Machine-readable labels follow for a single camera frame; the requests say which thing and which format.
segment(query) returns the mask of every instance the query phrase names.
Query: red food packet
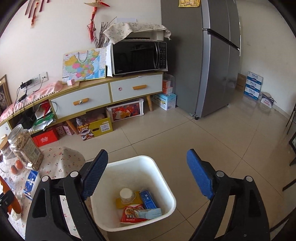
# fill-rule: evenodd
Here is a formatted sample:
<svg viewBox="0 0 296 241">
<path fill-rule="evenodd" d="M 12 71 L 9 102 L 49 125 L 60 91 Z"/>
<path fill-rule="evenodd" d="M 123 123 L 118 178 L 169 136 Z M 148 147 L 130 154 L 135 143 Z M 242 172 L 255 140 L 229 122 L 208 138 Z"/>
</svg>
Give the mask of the red food packet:
<svg viewBox="0 0 296 241">
<path fill-rule="evenodd" d="M 133 211 L 138 209 L 144 209 L 143 204 L 135 204 L 135 205 L 130 205 L 125 207 L 123 209 L 120 222 L 125 224 L 134 224 L 134 223 L 140 223 L 140 222 L 146 221 L 147 219 L 145 218 L 135 217 L 135 215 L 133 214 Z"/>
</svg>

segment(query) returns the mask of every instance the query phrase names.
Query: tile floor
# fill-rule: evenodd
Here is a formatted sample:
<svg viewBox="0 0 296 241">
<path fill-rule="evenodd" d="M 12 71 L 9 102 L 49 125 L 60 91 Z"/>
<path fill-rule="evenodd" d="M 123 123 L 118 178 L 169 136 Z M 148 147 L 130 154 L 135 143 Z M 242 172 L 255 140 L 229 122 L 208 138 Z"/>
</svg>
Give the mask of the tile floor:
<svg viewBox="0 0 296 241">
<path fill-rule="evenodd" d="M 266 113 L 259 103 L 240 92 L 235 93 L 230 106 L 199 120 L 180 108 L 165 111 L 154 105 L 153 112 L 145 108 L 144 116 L 114 123 L 112 133 L 86 142 L 78 135 L 65 136 L 52 144 L 78 150 L 86 160 L 92 160 L 100 149 L 105 149 L 110 162 L 148 155 L 157 163 L 177 200 L 175 212 L 147 226 L 108 233 L 111 241 L 190 238 L 209 203 L 186 164 L 186 152 L 191 148 L 202 160 L 231 177 L 252 176 L 270 227 L 291 211 L 281 190 L 296 177 L 296 165 L 289 167 L 295 154 L 288 145 L 296 125 L 287 136 L 287 119 L 282 114 L 274 109 Z M 217 236 L 225 232 L 232 204 L 230 197 Z"/>
</svg>

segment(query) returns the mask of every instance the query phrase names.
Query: blue gripper pad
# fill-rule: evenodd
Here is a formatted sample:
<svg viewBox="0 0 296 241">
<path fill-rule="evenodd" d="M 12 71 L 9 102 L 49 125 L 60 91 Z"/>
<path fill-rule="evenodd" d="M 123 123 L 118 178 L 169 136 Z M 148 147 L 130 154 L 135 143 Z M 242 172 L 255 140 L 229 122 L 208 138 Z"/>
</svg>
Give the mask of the blue gripper pad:
<svg viewBox="0 0 296 241">
<path fill-rule="evenodd" d="M 92 161 L 91 165 L 87 168 L 83 177 L 81 177 L 83 190 L 81 195 L 84 200 L 93 195 L 107 164 L 108 153 L 105 150 L 101 150 Z"/>
<path fill-rule="evenodd" d="M 216 171 L 209 162 L 202 161 L 194 149 L 187 152 L 187 164 L 200 188 L 209 200 L 214 197 L 213 182 Z"/>
</svg>

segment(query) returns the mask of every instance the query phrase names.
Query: cherry print tablecloth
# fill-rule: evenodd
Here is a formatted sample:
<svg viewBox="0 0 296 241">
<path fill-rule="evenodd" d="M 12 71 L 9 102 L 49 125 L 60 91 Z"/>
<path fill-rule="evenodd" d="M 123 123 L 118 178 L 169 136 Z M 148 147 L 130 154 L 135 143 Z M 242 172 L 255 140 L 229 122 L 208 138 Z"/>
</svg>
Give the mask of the cherry print tablecloth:
<svg viewBox="0 0 296 241">
<path fill-rule="evenodd" d="M 42 152 L 44 154 L 44 159 L 39 169 L 40 178 L 42 178 L 45 175 L 50 176 L 51 179 L 63 178 L 63 177 L 66 177 L 72 171 L 79 171 L 85 163 L 85 159 L 82 156 L 82 154 L 70 148 L 66 148 L 66 147 L 48 148 L 48 149 L 43 149 Z M 3 178 L 6 177 L 7 179 L 11 177 L 15 183 L 15 187 L 16 187 L 15 191 L 22 192 L 24 189 L 24 185 L 27 180 L 27 177 L 29 175 L 29 170 L 24 169 L 22 173 L 18 176 L 15 176 L 11 173 L 4 173 L 0 170 L 0 175 Z M 9 221 L 12 224 L 12 226 L 15 228 L 15 230 L 23 238 L 25 238 L 26 223 L 27 223 L 28 212 L 31 206 L 31 200 L 29 200 L 27 197 L 23 195 L 22 203 L 23 203 L 23 207 L 22 207 L 21 218 L 18 221 L 15 221 L 10 215 Z M 76 237 L 79 237 L 76 227 L 73 223 L 65 196 L 61 196 L 61 204 L 63 207 L 64 216 L 68 224 L 70 233 Z M 87 205 L 87 208 L 90 214 L 92 215 L 90 198 L 88 198 L 85 201 L 85 204 Z M 101 232 L 107 239 L 107 232 L 103 230 L 101 230 Z"/>
</svg>

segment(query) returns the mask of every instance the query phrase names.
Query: white trash can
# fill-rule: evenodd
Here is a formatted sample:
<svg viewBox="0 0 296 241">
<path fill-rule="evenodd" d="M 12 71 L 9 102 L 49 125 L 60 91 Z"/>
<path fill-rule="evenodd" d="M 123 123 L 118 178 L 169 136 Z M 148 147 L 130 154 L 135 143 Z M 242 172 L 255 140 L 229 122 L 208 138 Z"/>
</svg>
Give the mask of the white trash can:
<svg viewBox="0 0 296 241">
<path fill-rule="evenodd" d="M 117 209 L 116 198 L 122 188 L 133 191 L 148 190 L 162 216 L 136 224 L 120 222 L 123 209 Z M 176 208 L 176 199 L 154 160 L 137 156 L 109 163 L 91 196 L 94 221 L 103 230 L 122 231 L 154 223 L 170 216 Z"/>
</svg>

